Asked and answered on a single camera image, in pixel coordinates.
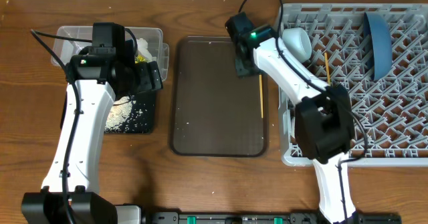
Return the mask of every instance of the cup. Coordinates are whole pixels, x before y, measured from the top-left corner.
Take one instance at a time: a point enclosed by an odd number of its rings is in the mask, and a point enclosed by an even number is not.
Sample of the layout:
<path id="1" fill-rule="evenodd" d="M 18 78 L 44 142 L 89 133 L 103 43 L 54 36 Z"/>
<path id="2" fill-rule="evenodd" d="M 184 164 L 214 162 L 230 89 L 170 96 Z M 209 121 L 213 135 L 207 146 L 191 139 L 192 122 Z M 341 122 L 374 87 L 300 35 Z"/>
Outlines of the cup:
<path id="1" fill-rule="evenodd" d="M 282 31 L 282 41 L 288 51 L 300 62 L 310 59 L 312 46 L 308 34 L 300 27 L 285 29 Z"/>

